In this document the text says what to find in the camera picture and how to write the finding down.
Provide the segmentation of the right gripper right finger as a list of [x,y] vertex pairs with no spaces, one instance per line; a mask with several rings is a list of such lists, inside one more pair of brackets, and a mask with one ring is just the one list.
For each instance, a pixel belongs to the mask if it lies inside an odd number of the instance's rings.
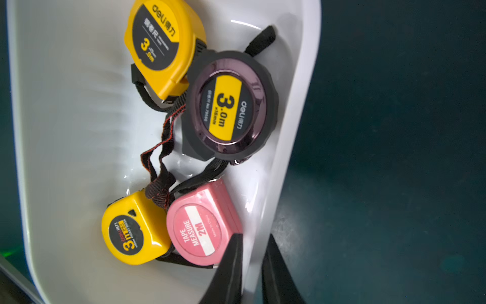
[[268,240],[262,268],[263,303],[305,304],[273,235]]

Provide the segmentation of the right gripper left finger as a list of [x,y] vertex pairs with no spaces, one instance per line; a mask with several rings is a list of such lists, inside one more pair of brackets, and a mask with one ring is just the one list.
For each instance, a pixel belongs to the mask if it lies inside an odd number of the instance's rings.
[[200,304],[241,302],[242,260],[243,235],[233,234]]

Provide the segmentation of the pink tape measure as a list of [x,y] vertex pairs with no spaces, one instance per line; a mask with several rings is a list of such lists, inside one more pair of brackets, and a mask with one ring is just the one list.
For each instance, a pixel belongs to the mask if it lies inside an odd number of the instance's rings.
[[157,260],[199,269],[218,267],[240,217],[221,175],[229,162],[213,159],[206,168],[170,191],[167,231],[172,242]]

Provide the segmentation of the small yellow tape measure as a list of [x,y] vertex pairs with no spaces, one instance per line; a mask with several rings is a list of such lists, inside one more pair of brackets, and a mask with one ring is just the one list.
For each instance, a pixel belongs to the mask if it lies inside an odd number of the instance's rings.
[[142,265],[169,253],[172,246],[167,213],[142,189],[107,206],[101,229],[114,257],[128,265]]

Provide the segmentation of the black round tape measure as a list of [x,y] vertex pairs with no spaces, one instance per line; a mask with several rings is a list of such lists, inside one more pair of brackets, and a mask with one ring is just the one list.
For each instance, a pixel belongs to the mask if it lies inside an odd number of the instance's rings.
[[278,116],[278,92],[269,71],[256,60],[277,34],[273,26],[262,30],[244,51],[199,52],[188,73],[189,88],[165,110],[159,158],[175,147],[174,126],[182,122],[183,152],[206,162],[206,168],[177,182],[164,164],[155,169],[153,151],[140,156],[151,181],[147,199],[168,209],[172,202],[215,180],[229,165],[239,165],[267,142]]

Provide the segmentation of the white plastic storage box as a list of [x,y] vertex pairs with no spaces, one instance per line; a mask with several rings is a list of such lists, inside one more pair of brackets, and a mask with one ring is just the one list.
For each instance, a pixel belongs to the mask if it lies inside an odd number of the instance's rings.
[[[320,1],[191,1],[208,47],[243,50],[273,25],[257,60],[279,95],[264,147],[223,179],[242,221],[242,300],[253,303],[261,264],[321,38]],[[107,249],[107,205],[140,190],[140,154],[164,115],[131,83],[124,44],[132,1],[8,1],[6,21],[16,168],[25,253],[46,303],[198,303],[214,275],[153,261],[129,266]]]

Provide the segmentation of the yellow deli tape measure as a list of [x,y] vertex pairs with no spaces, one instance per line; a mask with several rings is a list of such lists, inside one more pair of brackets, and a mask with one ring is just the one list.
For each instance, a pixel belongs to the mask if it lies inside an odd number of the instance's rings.
[[124,41],[146,84],[161,100],[187,90],[187,72],[207,48],[200,17],[180,0],[136,1]]

